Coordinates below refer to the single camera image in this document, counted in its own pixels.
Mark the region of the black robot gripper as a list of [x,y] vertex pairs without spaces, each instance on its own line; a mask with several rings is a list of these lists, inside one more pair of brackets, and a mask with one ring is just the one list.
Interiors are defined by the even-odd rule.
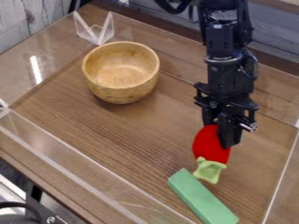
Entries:
[[258,60],[248,55],[204,59],[208,82],[198,82],[195,103],[202,107],[204,125],[219,118],[219,141],[224,149],[239,144],[243,130],[258,129],[258,103],[250,98],[258,79]]

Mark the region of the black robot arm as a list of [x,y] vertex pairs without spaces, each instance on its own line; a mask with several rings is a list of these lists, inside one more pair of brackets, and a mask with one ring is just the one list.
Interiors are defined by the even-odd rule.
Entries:
[[243,131],[258,128],[258,103],[250,98],[258,80],[258,58],[247,49],[254,27],[248,0],[154,0],[164,11],[180,14],[196,10],[208,81],[196,82],[195,103],[202,107],[204,125],[216,125],[223,148],[239,144]]

